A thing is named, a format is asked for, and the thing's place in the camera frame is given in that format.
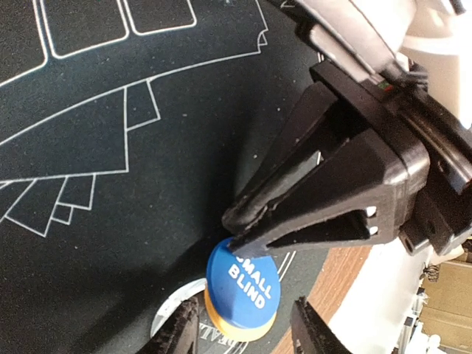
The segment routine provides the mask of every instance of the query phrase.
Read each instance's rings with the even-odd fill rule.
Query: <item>blue button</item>
[[[206,280],[209,297],[221,318],[242,329],[269,323],[280,303],[280,283],[272,257],[242,259],[228,250],[231,239],[213,250]]]

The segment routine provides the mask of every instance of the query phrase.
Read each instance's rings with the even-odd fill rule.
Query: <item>printed rectangle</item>
[[[159,112],[148,83],[140,83],[127,88],[127,128],[133,129],[147,122],[159,120]]]
[[[52,54],[64,58],[128,37],[119,0],[41,0]]]
[[[59,203],[78,209],[90,210],[94,198],[95,177],[70,177],[66,181]]]
[[[35,182],[28,193],[8,212],[8,219],[40,236],[46,236],[63,183],[63,178]]]
[[[197,23],[190,0],[125,0],[131,27],[147,35],[193,27]]]
[[[32,182],[10,183],[0,190],[0,222],[4,216],[18,203],[21,196]]]
[[[52,219],[69,225],[71,222],[72,208],[70,206],[56,205]]]

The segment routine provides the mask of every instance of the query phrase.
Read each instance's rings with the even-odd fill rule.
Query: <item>white surface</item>
[[[331,330],[354,354],[390,354],[432,248],[409,256],[399,239],[372,247],[340,308]]]
[[[402,53],[428,70],[429,94],[462,125],[472,125],[472,15],[455,15],[448,1],[420,1]]]
[[[462,246],[457,246],[455,249],[445,254],[444,256],[438,256],[436,252],[433,252],[433,255],[431,256],[431,264],[435,266],[437,264],[447,262],[448,260],[458,258],[462,254],[464,254],[464,249]]]

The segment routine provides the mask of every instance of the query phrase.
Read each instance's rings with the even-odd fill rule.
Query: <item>white printed line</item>
[[[74,212],[74,208],[72,208],[70,206],[68,206],[67,208],[69,208],[69,216],[67,217],[67,221],[62,220],[62,219],[54,218],[54,216],[52,217],[52,220],[56,221],[58,223],[63,223],[64,225],[70,226],[71,221],[72,221],[72,213]]]
[[[87,210],[88,212],[91,211],[92,205],[94,203],[94,194],[95,194],[95,181],[97,180],[97,174],[93,175],[93,178],[91,180],[91,191],[90,191],[90,199],[88,200],[88,206],[83,206],[83,205],[76,205],[76,204],[70,204],[70,203],[64,203],[62,201],[58,201],[57,205],[61,205],[63,207],[69,207],[69,208],[75,208],[75,209],[81,209],[81,210]]]
[[[113,94],[113,93],[118,92],[120,90],[124,90],[124,89],[126,89],[130,86],[138,85],[138,84],[144,83],[144,82],[146,82],[148,85],[150,85],[150,83],[152,81],[154,81],[155,79],[158,79],[160,77],[165,77],[165,76],[168,76],[168,75],[176,74],[178,72],[184,72],[186,70],[195,69],[195,68],[199,68],[199,67],[202,67],[202,66],[207,66],[207,65],[210,65],[210,64],[214,64],[214,63],[220,63],[220,62],[227,61],[227,60],[245,58],[245,57],[249,57],[249,56],[252,56],[252,55],[260,54],[261,53],[261,48],[260,48],[261,45],[259,45],[259,42],[260,42],[259,39],[262,35],[264,35],[265,32],[268,31],[268,27],[267,27],[266,19],[263,15],[263,12],[262,12],[261,8],[260,8],[259,1],[258,0],[255,0],[255,1],[256,1],[258,9],[260,11],[261,19],[263,20],[263,23],[265,25],[265,29],[263,29],[263,31],[261,31],[259,33],[258,37],[257,37],[257,51],[256,52],[248,52],[248,53],[243,53],[243,54],[231,55],[231,56],[225,57],[225,58],[212,59],[212,60],[204,61],[204,62],[201,62],[201,63],[192,64],[192,65],[189,65],[189,66],[183,66],[179,69],[170,70],[168,72],[162,72],[161,74],[150,76],[150,77],[147,77],[145,79],[134,81],[134,82],[129,83],[127,85],[123,85],[123,86],[120,86],[120,87],[117,87],[117,88],[113,88],[112,90],[103,92],[102,94],[98,94],[96,96],[88,98],[87,100],[84,100],[84,101],[81,101],[81,102],[76,103],[74,105],[71,105],[68,108],[63,109],[62,111],[58,111],[58,112],[50,115],[49,117],[46,117],[46,118],[36,122],[35,124],[30,125],[29,127],[23,129],[22,131],[19,131],[18,133],[13,134],[12,136],[9,136],[8,138],[6,138],[2,142],[0,142],[0,146],[14,140],[15,138],[19,137],[20,135],[26,133],[27,131],[30,131],[34,128],[37,128],[39,125],[44,124],[45,122],[48,122],[51,119],[54,119],[55,117],[60,116],[61,114],[64,114],[68,111],[76,109],[77,107],[80,107],[81,105],[85,105],[86,103],[89,103],[93,100],[97,100],[97,99],[99,99],[101,97],[104,97],[104,96],[107,96],[109,94]],[[141,126],[135,125],[135,126],[129,128],[129,129],[127,129],[126,126],[125,126],[125,132],[127,132],[129,130],[134,130],[134,129],[140,128]],[[37,177],[31,177],[31,178],[17,178],[17,179],[11,179],[11,180],[3,180],[3,181],[0,181],[0,182],[22,182],[22,181],[34,181],[36,179],[83,177],[83,176],[90,176],[91,174],[95,174],[96,176],[104,176],[104,175],[113,175],[113,174],[117,174],[117,173],[128,173],[128,172],[129,172],[129,166],[126,166],[125,170],[112,170],[112,171],[104,171],[104,172],[94,171],[94,172],[87,172],[87,173],[71,173],[71,174],[55,175],[55,176],[47,176],[47,177],[37,176]]]
[[[51,30],[49,28],[49,22],[47,20],[46,5],[44,4],[44,0],[41,0],[41,12],[43,13],[44,27],[46,28],[46,35],[47,35],[47,39],[48,39],[48,42],[49,42],[49,46],[51,47],[52,56],[56,59],[64,59],[64,58],[68,58],[72,55],[76,55],[76,54],[79,54],[79,53],[82,53],[82,52],[86,52],[88,50],[96,49],[96,48],[99,48],[101,46],[107,46],[109,44],[124,41],[125,39],[127,39],[130,35],[130,30],[128,28],[128,24],[126,23],[125,12],[123,11],[122,5],[119,2],[119,0],[117,0],[117,5],[118,5],[119,15],[121,16],[121,19],[122,19],[122,22],[123,22],[123,28],[125,29],[125,35],[123,37],[113,39],[111,41],[95,44],[93,46],[87,46],[86,48],[82,48],[82,49],[76,50],[74,52],[67,53],[65,55],[60,55],[56,52],[54,41],[52,40]]]
[[[243,354],[246,348],[248,347],[248,345],[249,345],[249,342],[248,341],[245,342],[243,346],[240,347],[240,352],[238,354]]]
[[[125,139],[125,168],[126,173],[130,170],[130,159],[129,159],[129,152],[128,152],[128,131],[126,130],[128,126],[128,88],[125,87],[123,89],[123,137]]]
[[[44,61],[42,64],[40,64],[39,66],[36,66],[35,68],[32,68],[26,72],[22,72],[21,74],[18,74],[14,77],[11,77],[10,79],[6,81],[1,82],[0,87],[7,85],[8,83],[11,83],[14,80],[17,80],[20,77],[31,74],[32,72],[35,72],[36,70],[39,70],[45,67],[45,65],[47,64],[47,61],[48,61],[47,46],[46,46],[46,41],[44,40],[43,31],[41,30],[41,23],[40,23],[39,11],[38,11],[38,0],[32,0],[32,6],[35,11],[36,27],[38,29],[38,35],[39,35],[39,41],[41,42],[41,48],[43,50]]]
[[[143,35],[153,35],[156,33],[163,33],[163,32],[171,32],[171,31],[176,31],[176,30],[183,30],[186,28],[192,28],[197,25],[197,16],[195,16],[195,12],[193,11],[193,6],[190,0],[187,0],[187,4],[189,5],[189,10],[190,13],[192,14],[192,23],[191,24],[184,24],[182,26],[175,26],[175,27],[168,27],[168,28],[162,28],[162,29],[156,29],[154,31],[148,31],[148,32],[140,32],[136,29],[136,25],[134,24],[133,20],[133,15],[131,14],[131,9],[128,4],[128,0],[123,0],[125,3],[125,9],[126,13],[128,14],[128,18],[130,20],[130,25],[131,25],[131,30],[135,35],[143,36]]]
[[[56,223],[62,223],[64,225],[69,226],[70,223],[67,223],[67,221],[61,220],[61,219],[56,219],[56,218],[51,218],[52,221],[55,221]]]
[[[15,223],[16,225],[20,226],[22,229],[26,229],[30,232],[33,232],[34,234],[36,234],[38,236],[46,237],[46,236],[44,236],[44,234],[41,234],[40,232],[32,229],[31,227],[29,227],[27,225],[24,225],[23,223],[19,222],[18,220],[11,218],[10,216],[5,216],[5,219],[11,221],[12,223]]]
[[[280,276],[280,281],[281,281],[281,282],[282,282],[283,277],[285,276],[285,273],[287,273],[288,268],[290,268],[290,264],[292,264],[292,261],[293,261],[294,258],[295,258],[295,254],[296,254],[296,251],[294,251],[294,253],[292,253],[292,257],[291,257],[290,260],[288,261],[287,267],[285,267],[285,270],[283,271],[282,275]]]
[[[262,43],[259,42],[259,46],[266,46],[268,44],[266,35],[264,33],[260,36],[259,40],[262,41]]]
[[[279,267],[279,270],[277,271],[277,274],[280,274],[280,272],[282,271],[283,266],[285,265],[285,262],[287,262],[287,259],[288,259],[289,256],[290,256],[290,252],[287,252],[287,254],[285,255],[285,258],[283,259],[282,264]]]
[[[31,232],[33,232],[33,233],[35,233],[35,234],[37,234],[37,235],[39,235],[39,236],[41,236],[41,237],[46,238],[47,233],[48,233],[48,231],[49,231],[49,227],[51,226],[51,222],[52,222],[52,219],[53,219],[54,212],[55,212],[56,208],[58,207],[58,200],[59,200],[60,196],[62,195],[62,192],[64,191],[64,186],[65,186],[65,185],[66,185],[66,180],[64,179],[64,181],[63,181],[63,183],[62,183],[62,187],[60,188],[60,191],[59,191],[58,196],[57,196],[57,198],[56,198],[56,202],[54,203],[54,207],[52,208],[51,214],[49,215],[49,220],[48,220],[48,222],[47,222],[46,230],[44,230],[44,233],[41,233],[41,232],[39,232],[38,230],[34,230],[32,227],[30,227],[30,226],[28,226],[28,225],[25,225],[25,224],[23,224],[22,222],[20,222],[20,221],[14,219],[14,218],[12,218],[12,217],[10,217],[10,216],[8,215],[8,213],[13,209],[12,207],[10,207],[10,209],[8,209],[8,212],[5,213],[5,215],[6,215],[5,218],[8,219],[8,220],[10,220],[10,221],[13,222],[13,223],[16,223],[18,226],[21,226],[22,228],[24,228],[24,229],[26,229],[26,230],[28,230],[28,231],[31,231]]]
[[[12,182],[3,183],[2,185],[0,185],[0,190],[3,190],[6,186],[10,184],[12,184]]]
[[[64,225],[67,225],[67,226],[70,226],[70,224],[72,223],[72,214],[74,213],[74,207],[70,207],[70,213],[69,213],[69,219],[67,221],[64,221],[64,220],[61,220],[61,219],[56,219],[56,218],[52,218],[53,221],[56,221],[58,223],[63,223]]]
[[[18,133],[15,133],[13,134],[12,136],[9,136],[8,138],[6,138],[5,140],[3,140],[2,142],[0,142],[0,146],[14,140],[15,138],[19,137],[20,135],[26,133],[27,131],[30,131],[34,128],[37,128],[39,125],[41,124],[44,124],[45,122],[48,122],[50,121],[51,119],[54,119],[55,117],[58,117],[60,116],[61,114],[64,114],[68,111],[71,111],[77,107],[80,107],[81,105],[85,105],[86,103],[89,103],[93,100],[97,100],[101,97],[104,97],[104,96],[107,96],[109,94],[113,94],[115,92],[118,92],[120,90],[123,90],[123,89],[126,89],[130,86],[134,86],[134,85],[137,85],[139,83],[143,83],[143,82],[146,82],[147,80],[149,81],[153,81],[155,79],[158,79],[160,77],[165,77],[165,76],[168,76],[168,75],[171,75],[171,74],[176,74],[178,72],[183,72],[185,70],[189,70],[189,69],[195,69],[195,68],[198,68],[198,67],[201,67],[201,66],[206,66],[206,65],[209,65],[209,64],[214,64],[214,63],[219,63],[221,61],[226,61],[226,60],[232,60],[232,59],[237,59],[237,58],[244,58],[244,57],[248,57],[248,56],[251,56],[251,55],[258,55],[260,54],[261,51],[260,50],[257,50],[256,52],[250,52],[250,53],[243,53],[243,54],[238,54],[238,55],[232,55],[230,57],[226,57],[226,58],[218,58],[218,59],[213,59],[213,60],[208,60],[208,61],[205,61],[203,63],[197,63],[197,64],[192,64],[192,65],[189,65],[189,66],[184,66],[182,68],[179,68],[179,69],[174,69],[174,70],[170,70],[168,72],[163,72],[161,74],[157,74],[157,75],[154,75],[154,76],[151,76],[151,77],[148,77],[148,78],[145,78],[145,79],[141,79],[141,80],[137,80],[133,83],[129,83],[127,85],[124,85],[124,86],[120,86],[120,87],[117,87],[117,88],[113,88],[112,90],[110,91],[107,91],[107,92],[103,92],[102,94],[98,94],[97,96],[93,96],[93,97],[90,97],[88,98],[87,100],[84,100],[82,102],[79,102],[79,103],[76,103],[74,105],[71,105],[69,106],[68,108],[65,108],[63,109],[62,111],[59,111],[59,112],[56,112],[52,115],[50,115],[49,117],[47,118],[44,118],[38,122],[36,122],[35,124],[33,125],[30,125],[29,127],[23,129],[22,131],[19,131]],[[127,171],[125,170],[118,170],[116,171],[116,173],[126,173]],[[59,176],[51,176],[50,178],[58,178],[58,177],[61,177],[61,176],[90,176],[93,172],[90,172],[90,173],[75,173],[75,174],[71,174],[71,175],[59,175]],[[100,172],[96,172],[97,174],[111,174],[111,173],[115,173],[114,171],[110,171],[110,172],[104,172],[104,173],[100,173]],[[14,180],[7,180],[7,181],[31,181],[33,180],[33,178],[26,178],[26,179],[14,179]]]
[[[129,127],[128,129],[126,129],[126,131],[133,131],[135,129],[139,129],[141,127],[145,127],[146,125],[149,125],[149,124],[152,124],[154,122],[157,122],[158,120],[161,120],[160,118],[154,118],[154,119],[151,119],[151,120],[147,120],[146,122],[143,122],[143,123],[139,123],[139,124],[136,124],[136,125],[133,125],[132,127]]]
[[[156,119],[161,120],[161,114],[159,113],[159,108],[157,107],[156,98],[154,97],[153,88],[150,87],[150,81],[146,81],[147,89],[149,90],[149,95],[151,101],[153,101],[154,111],[156,112]]]
[[[32,183],[29,184],[29,186],[20,194],[19,197],[17,197],[15,203],[13,203],[10,208],[5,212],[5,214],[0,218],[0,223],[7,217],[7,214],[12,211],[14,207],[16,207],[16,204],[28,193],[28,191],[31,189],[32,186],[34,186],[36,181],[33,181]]]
[[[150,81],[147,80],[146,84],[147,84],[147,89],[149,90],[150,99],[153,102],[154,111],[156,112],[156,118],[152,118],[150,120],[147,120],[146,122],[142,122],[142,123],[133,125],[132,127],[126,128],[126,131],[133,131],[135,129],[145,127],[146,125],[149,125],[151,123],[157,122],[158,120],[161,120],[161,114],[159,113],[159,108],[157,107],[156,98],[154,97],[153,89],[150,87]]]
[[[17,183],[17,182],[31,182],[31,181],[43,181],[45,179],[59,179],[67,177],[89,177],[89,176],[106,176],[106,175],[115,175],[117,173],[128,173],[129,170],[111,170],[103,172],[84,172],[84,173],[70,173],[68,175],[53,175],[53,176],[38,176],[38,177],[27,177],[27,178],[18,178],[18,179],[6,179],[1,182],[7,183]]]

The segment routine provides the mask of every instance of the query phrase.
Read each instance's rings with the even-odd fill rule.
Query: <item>yellow button base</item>
[[[212,300],[209,297],[207,289],[205,289],[204,296],[206,311],[213,324],[220,332],[222,332],[222,334],[224,334],[229,339],[232,339],[233,341],[256,341],[262,338],[272,328],[272,325],[274,324],[276,315],[274,315],[274,317],[272,317],[271,320],[262,327],[254,328],[251,330],[245,330],[242,328],[235,327],[226,322],[224,319],[222,319],[220,315],[218,315],[215,307],[212,304]]]

